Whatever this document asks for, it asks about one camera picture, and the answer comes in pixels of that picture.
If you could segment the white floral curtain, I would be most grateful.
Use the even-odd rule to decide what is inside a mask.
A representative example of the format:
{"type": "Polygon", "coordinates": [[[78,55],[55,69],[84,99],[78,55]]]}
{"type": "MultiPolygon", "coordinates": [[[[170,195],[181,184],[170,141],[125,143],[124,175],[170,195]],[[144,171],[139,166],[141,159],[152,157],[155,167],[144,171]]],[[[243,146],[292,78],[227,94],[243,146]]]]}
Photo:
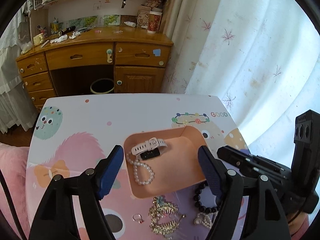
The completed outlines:
{"type": "Polygon", "coordinates": [[[294,0],[175,0],[162,92],[221,99],[253,154],[291,165],[319,111],[319,34],[294,0]]]}

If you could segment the wooden desk with drawers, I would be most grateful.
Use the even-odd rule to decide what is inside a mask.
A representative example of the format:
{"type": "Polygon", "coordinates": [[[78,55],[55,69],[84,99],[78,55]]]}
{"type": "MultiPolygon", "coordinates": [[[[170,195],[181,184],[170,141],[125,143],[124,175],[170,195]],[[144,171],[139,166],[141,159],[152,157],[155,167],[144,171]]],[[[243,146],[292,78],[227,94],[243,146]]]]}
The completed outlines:
{"type": "Polygon", "coordinates": [[[16,63],[33,104],[41,110],[49,98],[93,94],[91,84],[102,78],[114,81],[113,93],[158,93],[173,44],[164,34],[103,27],[34,47],[16,63]]]}

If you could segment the red patterned paper cup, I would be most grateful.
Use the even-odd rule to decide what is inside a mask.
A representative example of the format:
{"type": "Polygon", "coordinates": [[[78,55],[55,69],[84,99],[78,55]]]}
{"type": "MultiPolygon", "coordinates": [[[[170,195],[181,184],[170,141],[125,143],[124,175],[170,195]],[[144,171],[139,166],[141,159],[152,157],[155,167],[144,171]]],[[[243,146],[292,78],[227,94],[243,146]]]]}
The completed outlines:
{"type": "Polygon", "coordinates": [[[148,28],[147,32],[155,34],[159,30],[161,23],[162,13],[156,11],[149,12],[148,28]]]}

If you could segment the blue flower hair clip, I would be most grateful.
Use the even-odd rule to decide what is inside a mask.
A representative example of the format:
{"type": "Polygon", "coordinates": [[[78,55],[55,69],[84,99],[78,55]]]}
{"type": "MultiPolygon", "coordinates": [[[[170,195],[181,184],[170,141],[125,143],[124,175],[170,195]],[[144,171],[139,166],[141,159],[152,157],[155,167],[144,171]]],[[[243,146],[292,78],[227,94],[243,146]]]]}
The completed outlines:
{"type": "Polygon", "coordinates": [[[152,203],[162,206],[165,203],[165,197],[164,196],[154,197],[152,203]]]}

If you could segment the gold rhinestone hair comb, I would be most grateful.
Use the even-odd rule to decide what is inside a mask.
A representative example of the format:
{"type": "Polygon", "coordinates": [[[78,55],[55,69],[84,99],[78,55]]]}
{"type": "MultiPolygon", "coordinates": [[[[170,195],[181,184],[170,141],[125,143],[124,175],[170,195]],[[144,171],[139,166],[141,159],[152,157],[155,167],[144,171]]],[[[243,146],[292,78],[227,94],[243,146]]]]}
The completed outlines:
{"type": "Polygon", "coordinates": [[[152,233],[162,236],[165,239],[172,239],[173,234],[180,228],[182,219],[186,218],[186,214],[180,213],[179,208],[172,202],[165,201],[160,206],[152,204],[149,208],[149,218],[152,233]]]}

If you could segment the round waste basket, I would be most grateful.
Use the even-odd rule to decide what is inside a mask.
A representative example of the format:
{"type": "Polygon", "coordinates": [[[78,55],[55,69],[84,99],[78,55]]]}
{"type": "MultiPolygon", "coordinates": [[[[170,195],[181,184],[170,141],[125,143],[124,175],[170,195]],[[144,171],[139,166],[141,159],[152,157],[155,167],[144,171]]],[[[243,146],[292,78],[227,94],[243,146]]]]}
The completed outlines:
{"type": "Polygon", "coordinates": [[[114,81],[108,78],[102,78],[95,80],[91,86],[90,90],[93,94],[109,94],[114,91],[114,81]]]}

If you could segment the white tube on desk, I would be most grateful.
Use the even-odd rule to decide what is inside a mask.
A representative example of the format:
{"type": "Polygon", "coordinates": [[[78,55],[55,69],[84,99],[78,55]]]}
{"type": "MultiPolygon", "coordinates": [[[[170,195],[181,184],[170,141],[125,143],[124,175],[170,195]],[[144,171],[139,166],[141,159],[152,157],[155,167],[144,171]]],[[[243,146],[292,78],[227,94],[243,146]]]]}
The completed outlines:
{"type": "Polygon", "coordinates": [[[135,28],[135,27],[136,27],[135,22],[126,21],[126,22],[124,22],[124,24],[127,25],[127,26],[129,26],[129,27],[132,27],[132,28],[135,28]]]}

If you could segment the silver ring red stone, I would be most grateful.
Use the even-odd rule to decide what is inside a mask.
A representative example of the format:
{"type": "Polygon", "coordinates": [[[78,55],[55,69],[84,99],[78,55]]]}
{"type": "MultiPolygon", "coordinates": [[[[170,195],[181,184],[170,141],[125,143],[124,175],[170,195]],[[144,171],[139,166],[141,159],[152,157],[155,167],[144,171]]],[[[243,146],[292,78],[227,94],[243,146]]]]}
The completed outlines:
{"type": "Polygon", "coordinates": [[[137,222],[138,224],[142,224],[144,222],[144,219],[143,219],[142,215],[138,214],[138,213],[134,214],[132,216],[132,219],[133,219],[133,221],[137,222]]]}

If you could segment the white lace covered furniture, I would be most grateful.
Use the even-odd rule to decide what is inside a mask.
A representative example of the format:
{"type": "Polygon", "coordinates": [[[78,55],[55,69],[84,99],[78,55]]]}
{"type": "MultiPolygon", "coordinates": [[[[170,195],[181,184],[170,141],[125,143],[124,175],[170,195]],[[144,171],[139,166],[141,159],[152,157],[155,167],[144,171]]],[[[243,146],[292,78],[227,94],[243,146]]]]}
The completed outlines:
{"type": "Polygon", "coordinates": [[[14,125],[25,131],[32,128],[37,110],[24,88],[16,59],[30,38],[21,38],[22,25],[28,24],[29,9],[24,4],[16,12],[1,35],[1,132],[7,133],[14,125]]]}

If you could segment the pink open tray box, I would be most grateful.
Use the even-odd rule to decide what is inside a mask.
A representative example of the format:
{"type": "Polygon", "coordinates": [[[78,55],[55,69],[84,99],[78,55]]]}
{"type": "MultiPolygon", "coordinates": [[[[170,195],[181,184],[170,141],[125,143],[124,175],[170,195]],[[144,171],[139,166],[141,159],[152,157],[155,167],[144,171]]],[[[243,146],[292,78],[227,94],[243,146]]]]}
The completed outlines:
{"type": "Polygon", "coordinates": [[[151,198],[175,192],[205,180],[198,161],[198,150],[206,142],[201,132],[192,126],[132,134],[124,141],[124,152],[130,153],[133,146],[148,139],[163,139],[167,147],[161,155],[144,161],[153,170],[155,177],[149,185],[138,185],[133,167],[126,159],[132,194],[139,199],[151,198]]]}

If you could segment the hanging keys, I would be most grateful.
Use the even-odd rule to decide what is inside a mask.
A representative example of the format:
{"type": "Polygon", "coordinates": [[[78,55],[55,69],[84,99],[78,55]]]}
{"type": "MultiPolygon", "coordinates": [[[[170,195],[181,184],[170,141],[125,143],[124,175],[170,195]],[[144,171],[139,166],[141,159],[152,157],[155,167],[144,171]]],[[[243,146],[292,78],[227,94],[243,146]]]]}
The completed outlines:
{"type": "Polygon", "coordinates": [[[121,4],[121,8],[124,9],[124,8],[125,8],[125,5],[126,5],[126,0],[123,0],[123,1],[122,1],[122,4],[121,4]]]}

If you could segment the white strap smartwatch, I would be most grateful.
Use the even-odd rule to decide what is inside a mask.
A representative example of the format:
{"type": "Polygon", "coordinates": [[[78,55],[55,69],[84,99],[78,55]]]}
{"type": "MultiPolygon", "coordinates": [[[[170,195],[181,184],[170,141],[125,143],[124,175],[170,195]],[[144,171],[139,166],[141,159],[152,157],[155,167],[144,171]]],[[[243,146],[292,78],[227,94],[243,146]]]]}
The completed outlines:
{"type": "Polygon", "coordinates": [[[161,150],[167,147],[163,139],[155,137],[146,140],[131,149],[131,154],[139,160],[148,160],[161,155],[161,150]]]}

